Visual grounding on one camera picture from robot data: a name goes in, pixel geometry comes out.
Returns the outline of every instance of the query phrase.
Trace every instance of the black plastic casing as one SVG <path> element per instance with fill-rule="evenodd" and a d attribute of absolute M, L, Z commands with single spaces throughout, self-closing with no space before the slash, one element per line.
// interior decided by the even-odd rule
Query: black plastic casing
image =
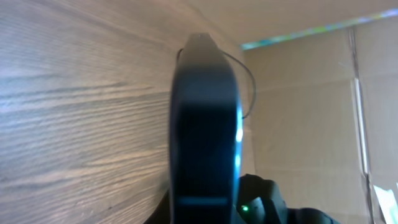
<path fill-rule="evenodd" d="M 172 223 L 233 223 L 243 138 L 233 70 L 208 34 L 177 62 L 170 101 Z"/>

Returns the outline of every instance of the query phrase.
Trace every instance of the black cable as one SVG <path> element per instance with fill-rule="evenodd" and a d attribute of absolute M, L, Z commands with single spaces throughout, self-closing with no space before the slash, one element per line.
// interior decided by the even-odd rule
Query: black cable
<path fill-rule="evenodd" d="M 176 59 L 177 59 L 177 62 L 178 62 L 178 60 L 180 59 L 180 54 L 181 54 L 182 50 L 183 50 L 183 49 L 180 49 L 180 50 L 177 52 L 177 58 L 176 58 Z M 223 51 L 223 50 L 221 50 L 221 49 L 220 49 L 220 51 L 221 51 L 223 54 L 225 54 L 226 56 L 228 56 L 230 59 L 232 59 L 232 60 L 234 60 L 235 62 L 237 62 L 240 66 L 242 66 L 243 69 L 245 69 L 246 73 L 249 75 L 249 77 L 250 77 L 250 79 L 251 79 L 251 84 L 252 84 L 252 87 L 253 87 L 253 97 L 252 97 L 251 104 L 250 104 L 250 107 L 249 107 L 248 112 L 242 117 L 242 119 L 245 119 L 245 118 L 247 118 L 247 117 L 251 114 L 251 111 L 253 110 L 254 104 L 256 103 L 256 99 L 257 99 L 256 79 L 254 78 L 254 76 L 253 76 L 253 74 L 250 72 L 250 70 L 247 68 L 247 66 L 245 66 L 241 61 L 239 61 L 239 60 L 236 59 L 234 56 L 230 55 L 229 53 L 227 53 L 227 52 L 225 52 L 225 51 Z"/>

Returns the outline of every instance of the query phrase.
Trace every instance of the black device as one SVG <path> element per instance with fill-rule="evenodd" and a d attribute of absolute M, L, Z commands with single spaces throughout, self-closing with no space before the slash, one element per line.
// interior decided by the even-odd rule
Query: black device
<path fill-rule="evenodd" d="M 338 223 L 319 210 L 287 208 L 271 180 L 239 178 L 243 114 L 223 54 L 208 34 L 192 34 L 178 52 L 170 101 L 170 190 L 145 224 Z"/>

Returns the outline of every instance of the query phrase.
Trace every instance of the wooden wall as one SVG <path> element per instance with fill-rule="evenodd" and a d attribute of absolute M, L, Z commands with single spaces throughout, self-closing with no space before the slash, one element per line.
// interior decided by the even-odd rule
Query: wooden wall
<path fill-rule="evenodd" d="M 192 32 L 241 58 L 183 0 L 0 0 L 0 223 L 142 223 L 167 188 L 170 82 Z"/>

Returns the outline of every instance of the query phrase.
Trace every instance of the white paper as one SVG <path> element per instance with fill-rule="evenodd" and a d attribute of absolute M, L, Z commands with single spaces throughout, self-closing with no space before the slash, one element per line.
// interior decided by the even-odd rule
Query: white paper
<path fill-rule="evenodd" d="M 375 185 L 374 191 L 376 191 L 386 224 L 398 224 L 398 206 L 393 191 L 383 190 Z"/>

